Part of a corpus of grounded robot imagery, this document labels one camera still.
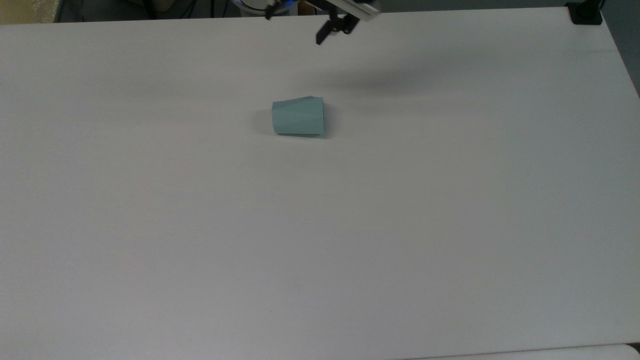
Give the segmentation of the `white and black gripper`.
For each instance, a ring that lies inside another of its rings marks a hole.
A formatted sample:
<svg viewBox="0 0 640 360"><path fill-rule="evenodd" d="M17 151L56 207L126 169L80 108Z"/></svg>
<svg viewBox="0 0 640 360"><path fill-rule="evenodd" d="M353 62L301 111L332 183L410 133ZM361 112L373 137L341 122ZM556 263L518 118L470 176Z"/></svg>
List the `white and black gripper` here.
<svg viewBox="0 0 640 360"><path fill-rule="evenodd" d="M360 20L369 21L381 14L379 0L320 0L320 9L329 12L330 19L338 19L342 13L345 16L339 20L327 20L322 25L315 35L317 45L338 32L349 35Z"/></svg>

